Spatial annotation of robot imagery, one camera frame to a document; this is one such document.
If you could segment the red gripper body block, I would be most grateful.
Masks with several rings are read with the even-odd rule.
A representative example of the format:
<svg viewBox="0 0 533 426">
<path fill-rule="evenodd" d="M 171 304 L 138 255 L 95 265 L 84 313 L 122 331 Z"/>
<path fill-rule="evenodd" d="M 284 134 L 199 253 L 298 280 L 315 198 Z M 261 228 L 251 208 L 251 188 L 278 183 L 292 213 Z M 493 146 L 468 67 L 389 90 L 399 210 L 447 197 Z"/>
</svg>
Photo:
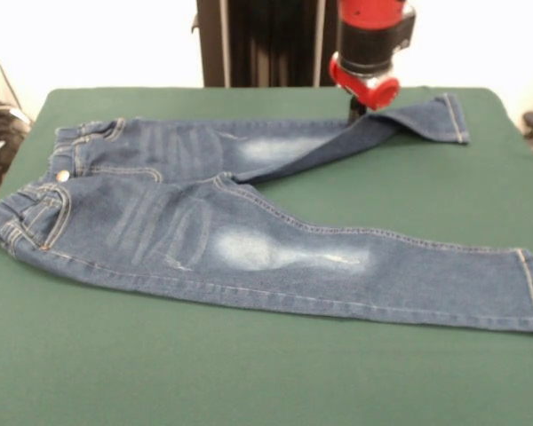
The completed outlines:
<svg viewBox="0 0 533 426">
<path fill-rule="evenodd" d="M 334 83 L 371 110 L 387 107 L 400 91 L 393 67 L 376 73 L 360 74 L 347 70 L 336 51 L 330 58 L 330 77 Z"/>
</svg>

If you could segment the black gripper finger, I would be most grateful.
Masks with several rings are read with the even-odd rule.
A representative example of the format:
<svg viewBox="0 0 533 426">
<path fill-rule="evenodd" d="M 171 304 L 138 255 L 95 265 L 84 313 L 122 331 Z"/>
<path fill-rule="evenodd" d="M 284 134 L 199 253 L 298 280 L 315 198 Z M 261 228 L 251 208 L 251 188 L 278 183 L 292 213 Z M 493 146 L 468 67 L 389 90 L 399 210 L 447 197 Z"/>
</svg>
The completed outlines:
<svg viewBox="0 0 533 426">
<path fill-rule="evenodd" d="M 367 113 L 367 107 L 358 98 L 350 98 L 348 122 L 356 122 Z"/>
</svg>

